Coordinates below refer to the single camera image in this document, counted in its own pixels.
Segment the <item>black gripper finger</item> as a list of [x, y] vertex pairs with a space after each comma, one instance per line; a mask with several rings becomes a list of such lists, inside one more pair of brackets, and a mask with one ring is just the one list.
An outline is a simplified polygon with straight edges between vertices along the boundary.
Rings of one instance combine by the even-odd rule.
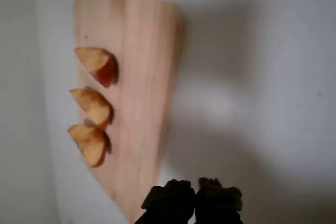
[[240, 217], [243, 209], [242, 196], [239, 188], [225, 188], [217, 178], [199, 178], [194, 205], [195, 222], [242, 223]]
[[188, 223], [194, 214], [194, 199], [195, 190], [188, 180], [172, 179], [164, 186], [153, 186], [136, 223]]

